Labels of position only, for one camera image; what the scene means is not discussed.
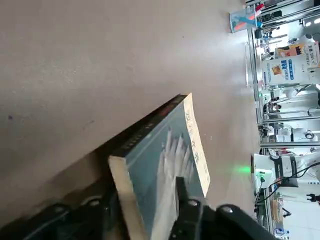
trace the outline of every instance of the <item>cable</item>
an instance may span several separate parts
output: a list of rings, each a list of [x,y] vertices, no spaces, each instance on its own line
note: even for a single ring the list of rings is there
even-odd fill
[[[261,189],[262,189],[262,184],[263,184],[263,182],[261,182],[261,184],[260,184],[259,191],[258,191],[258,193],[257,193],[257,195],[256,195],[256,197],[255,197],[255,200],[254,200],[254,204],[257,203],[257,200],[258,200],[258,198],[259,198],[259,195],[260,195],[260,192],[261,192]]]
[[[314,164],[311,164],[310,166],[308,166],[308,167],[306,167],[306,168],[304,168],[304,169],[296,172],[295,174],[293,174],[293,175],[291,175],[291,176],[287,176],[287,177],[284,177],[284,178],[282,178],[282,179],[280,179],[280,180],[278,180],[278,181],[275,181],[275,182],[272,183],[270,186],[272,186],[272,185],[274,185],[274,184],[277,184],[277,183],[279,183],[279,182],[282,182],[282,181],[289,180],[289,179],[293,178],[294,176],[296,176],[296,175],[298,175],[299,173],[302,173],[302,172],[304,171],[301,176],[295,177],[296,179],[301,178],[301,177],[303,177],[303,175],[306,174],[306,172],[307,172],[310,168],[315,167],[315,166],[317,166],[317,165],[320,165],[320,162],[316,162],[316,163],[314,163]],[[278,188],[276,188],[273,192],[271,192],[271,193],[269,194],[269,196],[267,196],[267,197],[264,198],[263,200],[260,200],[260,201],[256,202],[256,204],[262,203],[262,202],[264,202],[265,200],[267,200],[268,198],[270,198],[270,197],[277,191],[277,189],[278,189]]]

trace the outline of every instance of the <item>book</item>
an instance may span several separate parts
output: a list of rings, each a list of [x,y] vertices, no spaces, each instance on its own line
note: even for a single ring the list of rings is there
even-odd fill
[[[176,177],[188,195],[207,195],[210,175],[192,94],[179,94],[108,158],[132,240],[167,240],[177,219]]]

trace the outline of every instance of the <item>green led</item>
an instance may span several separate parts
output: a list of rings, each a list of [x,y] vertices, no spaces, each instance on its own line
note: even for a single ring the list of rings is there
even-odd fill
[[[236,168],[236,171],[238,173],[242,174],[250,174],[251,173],[251,167],[250,166],[239,166]]]

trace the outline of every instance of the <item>poster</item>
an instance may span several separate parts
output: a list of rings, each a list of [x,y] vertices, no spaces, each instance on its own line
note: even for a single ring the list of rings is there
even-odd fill
[[[281,84],[317,84],[318,77],[311,77],[305,55],[289,56],[261,64],[265,86]]]
[[[308,68],[320,67],[320,52],[319,43],[296,43],[289,46],[277,47],[274,50],[274,57],[276,59],[287,58],[303,55],[306,59],[306,66]]]

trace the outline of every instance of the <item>screw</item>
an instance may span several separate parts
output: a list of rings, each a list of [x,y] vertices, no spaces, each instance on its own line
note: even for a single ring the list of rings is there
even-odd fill
[[[189,200],[188,204],[190,204],[191,206],[194,206],[194,207],[198,206],[198,202],[195,200]]]
[[[229,206],[224,206],[223,208],[222,208],[222,210],[223,211],[225,211],[225,212],[227,212],[227,213],[229,213],[229,214],[232,214],[234,211],[231,209],[231,207],[229,207]]]

